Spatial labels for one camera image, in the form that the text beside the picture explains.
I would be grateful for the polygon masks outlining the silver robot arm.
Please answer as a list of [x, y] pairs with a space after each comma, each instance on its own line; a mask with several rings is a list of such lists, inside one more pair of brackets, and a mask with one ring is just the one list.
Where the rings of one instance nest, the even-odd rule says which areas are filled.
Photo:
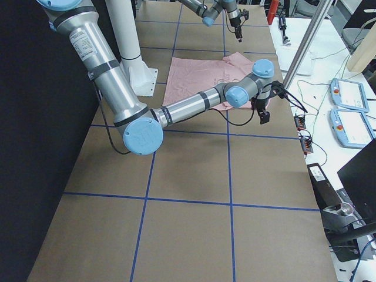
[[243, 41], [242, 26], [249, 19], [249, 11], [239, 9], [237, 1], [213, 1], [211, 7], [208, 7], [204, 1], [181, 0], [179, 2], [202, 18], [202, 22], [206, 26], [212, 26], [217, 17], [224, 12], [233, 28], [233, 30], [228, 28], [229, 31], [235, 35], [239, 42]]
[[260, 59], [238, 82], [220, 83], [191, 97], [151, 109], [138, 95], [156, 81], [157, 70], [143, 62], [130, 1], [107, 1], [109, 17], [121, 55], [117, 60], [98, 26], [91, 1], [40, 1], [53, 30], [69, 38], [95, 84], [111, 108], [114, 126], [129, 152], [149, 155], [163, 141], [163, 129], [213, 109], [222, 102], [239, 108], [251, 102], [261, 123], [269, 120], [266, 104], [272, 97], [274, 65]]

